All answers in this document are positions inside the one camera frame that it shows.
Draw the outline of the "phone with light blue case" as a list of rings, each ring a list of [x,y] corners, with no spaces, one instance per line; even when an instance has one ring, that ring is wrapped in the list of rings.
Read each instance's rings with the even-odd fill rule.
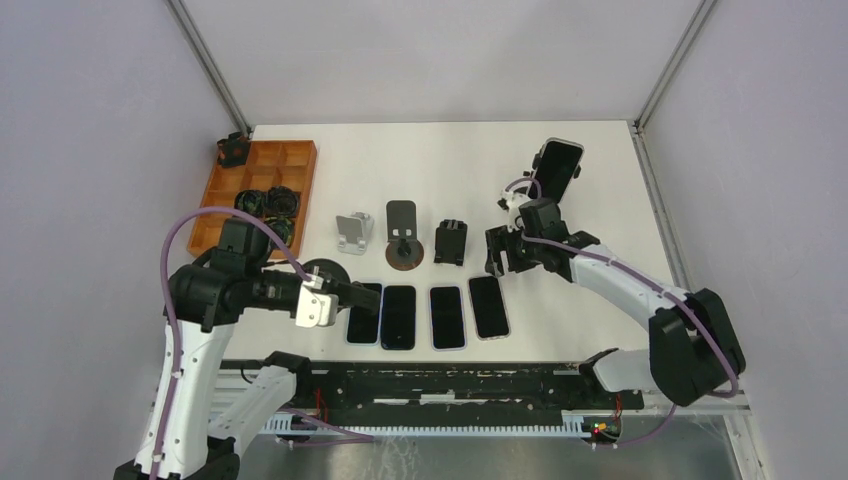
[[[380,336],[383,285],[364,283],[363,286],[377,293],[377,307],[374,310],[359,306],[350,309],[345,341],[354,345],[375,345]]]

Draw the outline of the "black folding phone stand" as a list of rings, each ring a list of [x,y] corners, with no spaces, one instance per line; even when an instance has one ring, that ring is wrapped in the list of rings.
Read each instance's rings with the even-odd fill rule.
[[[435,233],[435,264],[464,265],[468,226],[464,221],[445,219]]]

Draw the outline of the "black phone dark case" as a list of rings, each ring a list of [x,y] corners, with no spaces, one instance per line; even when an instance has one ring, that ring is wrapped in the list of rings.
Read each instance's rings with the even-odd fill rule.
[[[416,340],[416,289],[390,285],[383,290],[380,342],[384,350],[409,351]]]

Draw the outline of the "silver folding phone stand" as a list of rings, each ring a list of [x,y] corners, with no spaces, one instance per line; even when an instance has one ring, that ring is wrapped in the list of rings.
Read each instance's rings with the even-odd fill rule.
[[[345,254],[364,255],[370,243],[373,225],[374,218],[366,212],[337,215],[337,249]]]

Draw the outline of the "phone stand brown round base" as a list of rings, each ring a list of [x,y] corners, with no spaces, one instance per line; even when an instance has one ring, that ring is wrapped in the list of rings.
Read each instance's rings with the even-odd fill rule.
[[[398,271],[418,267],[424,249],[417,236],[417,210],[412,200],[390,200],[386,204],[387,263]]]

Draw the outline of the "phone with white case centre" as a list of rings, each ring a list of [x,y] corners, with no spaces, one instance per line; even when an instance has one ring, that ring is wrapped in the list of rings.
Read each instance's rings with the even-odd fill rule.
[[[461,291],[457,286],[430,289],[432,343],[436,350],[456,350],[466,346]]]

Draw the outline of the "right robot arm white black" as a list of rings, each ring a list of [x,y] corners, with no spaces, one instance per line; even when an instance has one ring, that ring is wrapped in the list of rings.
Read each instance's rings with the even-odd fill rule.
[[[732,398],[746,360],[721,297],[665,284],[615,255],[595,236],[568,231],[548,198],[503,191],[505,225],[485,233],[487,273],[501,277],[541,267],[599,295],[648,334],[641,350],[612,348],[581,363],[580,400],[602,408],[622,391],[658,391],[678,406]]]

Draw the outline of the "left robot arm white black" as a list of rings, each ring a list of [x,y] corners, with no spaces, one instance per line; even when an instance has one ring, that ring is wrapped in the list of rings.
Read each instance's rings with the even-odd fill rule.
[[[262,221],[234,209],[217,246],[174,273],[168,271],[171,229],[160,254],[167,318],[163,371],[134,459],[117,479],[235,479],[245,450],[286,404],[314,394],[308,358],[275,351],[257,377],[216,418],[211,407],[225,350],[249,308],[283,311],[301,328],[328,327],[337,314],[380,309],[379,295],[348,279],[339,265],[307,271]]]

